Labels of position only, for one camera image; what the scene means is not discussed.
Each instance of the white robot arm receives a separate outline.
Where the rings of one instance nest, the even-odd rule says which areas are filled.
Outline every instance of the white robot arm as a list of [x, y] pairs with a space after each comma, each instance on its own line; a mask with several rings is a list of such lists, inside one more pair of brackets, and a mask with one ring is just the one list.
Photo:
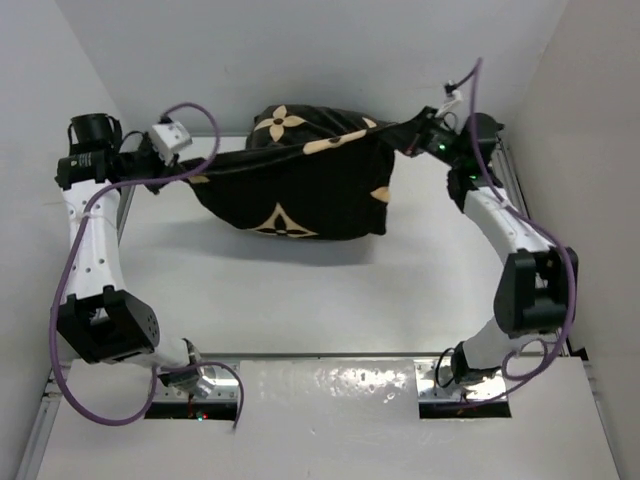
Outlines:
[[[58, 331], [87, 362], [126, 362], [145, 368], [186, 367], [199, 363], [200, 355], [187, 339], [161, 334], [156, 316], [147, 304], [126, 290], [118, 251], [117, 210], [120, 193], [103, 195], [90, 213], [91, 197], [110, 183], [136, 175], [162, 172], [187, 145], [191, 136], [167, 119], [144, 135], [137, 152], [119, 154], [119, 139], [108, 117], [85, 115], [72, 120], [78, 143], [71, 155], [58, 163], [56, 181], [67, 208], [71, 243], [83, 216], [87, 230], [73, 264], [60, 306]], [[165, 373], [165, 385], [190, 395], [206, 397], [213, 388], [212, 369], [194, 368]]]
[[[450, 198], [489, 240], [504, 265], [493, 302], [494, 316], [473, 337], [460, 342], [451, 358], [457, 383], [476, 383], [493, 375], [504, 359], [535, 340], [552, 341], [568, 311], [568, 278], [562, 255], [533, 227], [509, 211], [514, 205], [489, 162], [502, 126], [476, 113], [478, 149], [497, 193], [485, 181], [471, 143], [471, 122], [460, 134], [440, 127], [437, 113], [427, 116], [405, 152], [430, 153], [451, 167]], [[577, 276], [578, 257], [568, 248]]]

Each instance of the black cloth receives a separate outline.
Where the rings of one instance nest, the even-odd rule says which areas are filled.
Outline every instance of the black cloth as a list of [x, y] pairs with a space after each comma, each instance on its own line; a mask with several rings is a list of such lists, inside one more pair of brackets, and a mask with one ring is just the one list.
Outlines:
[[241, 230], [319, 240], [383, 235], [394, 151], [409, 148], [431, 111], [392, 124], [333, 108], [274, 105], [254, 118], [246, 150], [219, 154], [188, 183], [204, 207]]

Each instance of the white wall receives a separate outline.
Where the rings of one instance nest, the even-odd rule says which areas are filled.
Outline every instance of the white wall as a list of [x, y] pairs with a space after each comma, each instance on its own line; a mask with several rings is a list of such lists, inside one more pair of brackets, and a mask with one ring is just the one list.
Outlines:
[[[226, 132], [274, 103], [405, 120], [480, 55], [479, 107], [515, 113], [566, 0], [57, 0], [132, 127], [188, 98]], [[202, 117], [187, 126], [206, 129]]]
[[69, 118], [117, 115], [53, 0], [5, 0], [0, 14], [0, 479], [13, 478], [49, 371], [47, 319], [63, 256], [53, 180]]
[[572, 0], [510, 135], [532, 214], [580, 255], [573, 339], [624, 478], [640, 478], [639, 25], [637, 0]]

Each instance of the white table surface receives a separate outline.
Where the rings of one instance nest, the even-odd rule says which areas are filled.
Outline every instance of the white table surface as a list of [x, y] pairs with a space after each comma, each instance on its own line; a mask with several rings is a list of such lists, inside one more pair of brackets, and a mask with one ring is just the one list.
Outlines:
[[[196, 139], [183, 158], [212, 144]], [[159, 196], [138, 188], [120, 249], [127, 288], [164, 334], [204, 352], [439, 352], [491, 317], [502, 271], [449, 199], [446, 171], [428, 155], [398, 154], [388, 233], [347, 242], [238, 231], [186, 184]]]
[[[520, 358], [522, 373], [537, 360]], [[509, 399], [512, 418], [420, 420], [408, 360], [242, 362], [246, 404], [223, 421], [103, 427], [62, 402], [38, 480], [614, 480], [615, 465], [577, 358], [561, 358]], [[73, 364], [70, 387], [123, 417], [149, 374]]]

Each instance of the beige flower pattern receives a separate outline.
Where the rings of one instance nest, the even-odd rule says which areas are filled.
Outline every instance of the beige flower pattern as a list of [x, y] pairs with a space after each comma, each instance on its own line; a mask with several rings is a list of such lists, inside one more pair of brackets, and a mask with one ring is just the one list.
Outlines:
[[369, 128], [376, 128], [378, 126], [378, 124], [370, 118], [362, 117], [362, 120], [364, 120], [364, 123], [366, 123]]
[[371, 196], [382, 203], [389, 203], [389, 201], [391, 201], [391, 192], [389, 192], [389, 187], [376, 188], [371, 192]]
[[249, 230], [267, 235], [291, 238], [313, 237], [317, 235], [316, 232], [312, 232], [293, 221], [279, 203], [276, 203], [273, 213], [262, 225], [250, 228]]
[[342, 135], [340, 137], [326, 138], [324, 140], [315, 140], [313, 142], [308, 142], [302, 147], [302, 152], [305, 155], [311, 155], [313, 153], [322, 152], [323, 150], [328, 150], [330, 148], [338, 148], [345, 143], [353, 142], [354, 140], [358, 140], [359, 138], [364, 137], [367, 134], [367, 130], [358, 130], [357, 132], [347, 133], [346, 135]]
[[261, 128], [269, 127], [269, 134], [274, 142], [277, 142], [284, 135], [285, 128], [297, 127], [305, 122], [304, 118], [300, 118], [296, 115], [287, 115], [287, 107], [280, 105], [273, 111], [272, 118], [266, 118], [262, 120], [253, 129], [260, 130]]
[[194, 175], [193, 177], [189, 177], [189, 183], [209, 183], [209, 178], [204, 175]]

